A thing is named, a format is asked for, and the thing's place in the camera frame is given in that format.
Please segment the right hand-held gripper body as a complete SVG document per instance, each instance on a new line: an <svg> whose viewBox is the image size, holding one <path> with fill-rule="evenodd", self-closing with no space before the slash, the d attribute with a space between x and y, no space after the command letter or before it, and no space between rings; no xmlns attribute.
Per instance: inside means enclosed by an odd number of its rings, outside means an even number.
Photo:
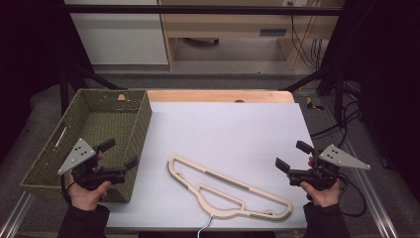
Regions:
<svg viewBox="0 0 420 238"><path fill-rule="evenodd" d="M334 145L330 145L321 153L313 148L313 152L309 155L313 158L310 169L289 170L287 173L291 185L300 185L306 181L317 190L329 189L339 178L340 168L370 169L370 165Z"/></svg>

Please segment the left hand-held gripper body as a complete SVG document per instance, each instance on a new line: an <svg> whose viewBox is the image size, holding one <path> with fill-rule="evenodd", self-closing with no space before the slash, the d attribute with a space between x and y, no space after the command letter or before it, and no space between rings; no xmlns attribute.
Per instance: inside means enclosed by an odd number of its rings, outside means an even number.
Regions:
<svg viewBox="0 0 420 238"><path fill-rule="evenodd" d="M96 153L94 147L79 138L58 169L57 174L63 177L65 173L70 172L74 181L88 190L96 189L106 180L112 184L123 183L127 172L125 167L101 167L98 160L100 153Z"/></svg>

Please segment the green woven basket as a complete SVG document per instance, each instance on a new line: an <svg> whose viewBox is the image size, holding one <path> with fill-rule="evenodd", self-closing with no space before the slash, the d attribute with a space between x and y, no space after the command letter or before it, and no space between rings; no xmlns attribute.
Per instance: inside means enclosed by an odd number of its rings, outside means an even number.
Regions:
<svg viewBox="0 0 420 238"><path fill-rule="evenodd" d="M152 115L143 90L78 90L20 187L37 197L62 201L57 172L78 139L95 146L113 138L116 145L99 164L121 167L141 156Z"/></svg>

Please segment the beige wooden clothes hanger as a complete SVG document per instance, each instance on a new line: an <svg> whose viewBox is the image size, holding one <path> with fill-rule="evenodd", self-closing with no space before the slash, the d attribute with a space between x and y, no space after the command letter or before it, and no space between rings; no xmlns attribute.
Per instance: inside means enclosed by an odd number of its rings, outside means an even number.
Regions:
<svg viewBox="0 0 420 238"><path fill-rule="evenodd" d="M200 183L198 185L193 185L191 182L189 182L187 179L184 178L181 172L177 171L174 168L175 163L181 163L187 167L190 167L194 170L197 170L207 176L210 176L214 179L218 179L224 183L233 185L239 189L242 189L244 191L253 193L257 196L267 198L268 200L274 201L276 203L279 203L284 206L284 209L280 213L275 213L271 210L263 211L263 212L257 212L248 210L246 207L246 204L239 200L238 198L235 198L227 193L224 193L218 189L212 188L206 184ZM202 228L200 228L197 232L196 237L199 238L201 235L201 232L208 228L212 222L213 219L230 219L237 216L243 216L243 217L249 217L254 219L262 219L262 220L268 220L268 221L281 221L285 218L289 217L293 211L293 204L290 200L274 195L272 193L266 192L264 190L261 190L259 188L256 188L254 186L248 185L246 183L240 182L236 179L227 177L223 174L217 173L215 171L212 171L206 167L203 167L199 164L196 164L192 161L189 161L187 159L184 159L179 156L172 156L168 159L166 163L166 168L170 176L176 180L181 186L189 190L197 199L199 205L201 208L209 214L209 220L206 225L204 225ZM231 201L238 205L238 208L235 209L221 209L216 208L212 206L209 201L204 197L202 194L202 190L205 190L209 193L212 193L218 197L227 199L228 201Z"/></svg>

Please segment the person's left hand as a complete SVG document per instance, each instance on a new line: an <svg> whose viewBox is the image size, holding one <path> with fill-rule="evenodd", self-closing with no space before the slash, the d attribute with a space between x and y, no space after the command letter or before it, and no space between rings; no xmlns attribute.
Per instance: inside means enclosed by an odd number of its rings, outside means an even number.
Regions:
<svg viewBox="0 0 420 238"><path fill-rule="evenodd" d="M70 196L71 204L84 211L94 211L98 202L107 195L108 189L112 186L112 183L106 180L96 189L88 190L77 184L72 175L69 175L68 181L70 186L67 192Z"/></svg>

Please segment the person's right hand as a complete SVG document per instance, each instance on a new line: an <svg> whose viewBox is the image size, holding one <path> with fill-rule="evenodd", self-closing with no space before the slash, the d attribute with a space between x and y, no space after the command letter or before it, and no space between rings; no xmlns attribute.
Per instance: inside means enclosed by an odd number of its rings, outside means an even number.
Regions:
<svg viewBox="0 0 420 238"><path fill-rule="evenodd" d="M335 183L329 188L324 190L317 190L310 183L303 181L300 186L312 197L315 205L321 207L328 207L339 203L341 195L340 181L337 179Z"/></svg>

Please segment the yellow and black tool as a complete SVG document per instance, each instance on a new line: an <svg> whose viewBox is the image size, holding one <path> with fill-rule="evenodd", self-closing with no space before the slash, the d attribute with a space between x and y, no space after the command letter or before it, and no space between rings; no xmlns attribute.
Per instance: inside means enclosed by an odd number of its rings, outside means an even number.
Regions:
<svg viewBox="0 0 420 238"><path fill-rule="evenodd" d="M323 111L324 107L323 106L318 106L315 105L311 99L311 97L306 97L306 106L309 109L314 109L314 110L318 110L318 111Z"/></svg>

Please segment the white board mat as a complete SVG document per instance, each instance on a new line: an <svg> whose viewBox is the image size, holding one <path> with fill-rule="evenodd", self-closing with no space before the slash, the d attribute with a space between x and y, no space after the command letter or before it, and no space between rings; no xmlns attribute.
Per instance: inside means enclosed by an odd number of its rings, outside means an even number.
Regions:
<svg viewBox="0 0 420 238"><path fill-rule="evenodd" d="M296 103L153 103L132 199L113 204L108 225L134 230L280 230L306 225L304 191L276 166L307 166L296 142L310 140ZM290 200L282 221L212 218L195 195L171 177L166 163L180 156L212 171Z"/></svg>

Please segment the light wooden table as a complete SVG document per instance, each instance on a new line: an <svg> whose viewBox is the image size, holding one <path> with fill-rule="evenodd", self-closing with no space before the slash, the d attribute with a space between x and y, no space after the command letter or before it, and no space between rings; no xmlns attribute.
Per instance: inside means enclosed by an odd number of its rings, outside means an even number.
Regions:
<svg viewBox="0 0 420 238"><path fill-rule="evenodd" d="M272 90L149 90L150 102L294 103L288 91Z"/></svg>

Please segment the white cabinet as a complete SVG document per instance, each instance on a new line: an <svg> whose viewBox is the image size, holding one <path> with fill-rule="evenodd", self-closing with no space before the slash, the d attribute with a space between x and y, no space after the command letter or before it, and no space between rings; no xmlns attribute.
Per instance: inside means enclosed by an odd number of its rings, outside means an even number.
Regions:
<svg viewBox="0 0 420 238"><path fill-rule="evenodd" d="M167 64L159 14L70 16L92 64Z"/></svg>

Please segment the black chair base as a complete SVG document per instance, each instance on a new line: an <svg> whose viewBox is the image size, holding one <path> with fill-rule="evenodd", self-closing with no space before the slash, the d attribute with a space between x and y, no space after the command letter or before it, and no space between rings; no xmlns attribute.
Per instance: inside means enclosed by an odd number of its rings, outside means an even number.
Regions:
<svg viewBox="0 0 420 238"><path fill-rule="evenodd" d="M209 47L217 46L220 43L219 39L193 39L193 38L184 38L183 39L187 44L197 47Z"/></svg>

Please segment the wooden office desk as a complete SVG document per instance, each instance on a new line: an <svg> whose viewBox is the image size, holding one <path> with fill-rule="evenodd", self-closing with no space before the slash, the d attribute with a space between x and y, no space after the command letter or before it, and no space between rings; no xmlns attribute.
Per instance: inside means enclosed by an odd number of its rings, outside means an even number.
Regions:
<svg viewBox="0 0 420 238"><path fill-rule="evenodd" d="M160 5L257 6L342 8L346 0L157 0ZM286 64L294 70L309 54L303 48L313 39L327 42L337 24L336 16L275 16L162 14L167 49L175 55L174 41L181 38L275 38Z"/></svg>

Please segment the aluminium floor rail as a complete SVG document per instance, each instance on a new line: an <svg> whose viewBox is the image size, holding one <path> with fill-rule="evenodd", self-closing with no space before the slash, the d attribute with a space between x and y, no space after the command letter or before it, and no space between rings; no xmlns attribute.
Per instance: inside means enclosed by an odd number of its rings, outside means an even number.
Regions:
<svg viewBox="0 0 420 238"><path fill-rule="evenodd" d="M15 238L34 201L34 198L35 197L33 195L26 191L22 193L14 209L0 227L0 238Z"/></svg>
<svg viewBox="0 0 420 238"><path fill-rule="evenodd" d="M334 116L334 105L329 99L321 98L325 110L331 120L332 123L337 123L338 121L335 119ZM340 140L343 140L342 149L351 154L352 156L356 156L357 153L355 152L351 142L345 138L344 133L338 133ZM399 238L394 225L389 218L385 207L383 206L371 180L368 178L366 171L361 169L351 169L356 182L359 185L359 188L363 192L366 200L367 200L367 207L371 217L373 218L375 225L381 235L382 238Z"/></svg>

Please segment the black slanted frame strut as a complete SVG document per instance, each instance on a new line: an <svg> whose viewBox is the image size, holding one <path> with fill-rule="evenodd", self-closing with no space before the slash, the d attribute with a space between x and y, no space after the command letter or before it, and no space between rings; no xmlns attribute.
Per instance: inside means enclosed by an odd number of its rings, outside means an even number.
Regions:
<svg viewBox="0 0 420 238"><path fill-rule="evenodd" d="M338 66L332 66L331 64L323 66L321 69L305 76L303 79L300 79L285 88L281 88L281 91L294 92L316 79L320 79L320 83L316 89L319 96L326 96L332 90L335 90L334 118L339 124L343 124L344 80Z"/></svg>
<svg viewBox="0 0 420 238"><path fill-rule="evenodd" d="M71 86L74 91L81 88L88 88L86 79L92 79L108 89L123 90L123 87L106 80L105 78L83 68L78 64L68 64L59 74L61 114L64 114L70 103L68 87Z"/></svg>

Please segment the black horizontal frame bar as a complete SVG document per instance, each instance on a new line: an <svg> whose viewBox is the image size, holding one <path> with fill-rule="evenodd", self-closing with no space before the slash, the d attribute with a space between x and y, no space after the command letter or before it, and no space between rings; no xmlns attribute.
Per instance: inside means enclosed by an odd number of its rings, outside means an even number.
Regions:
<svg viewBox="0 0 420 238"><path fill-rule="evenodd" d="M80 5L65 4L69 13L97 14L216 14L216 15L296 15L340 16L342 8L192 6L192 5Z"/></svg>

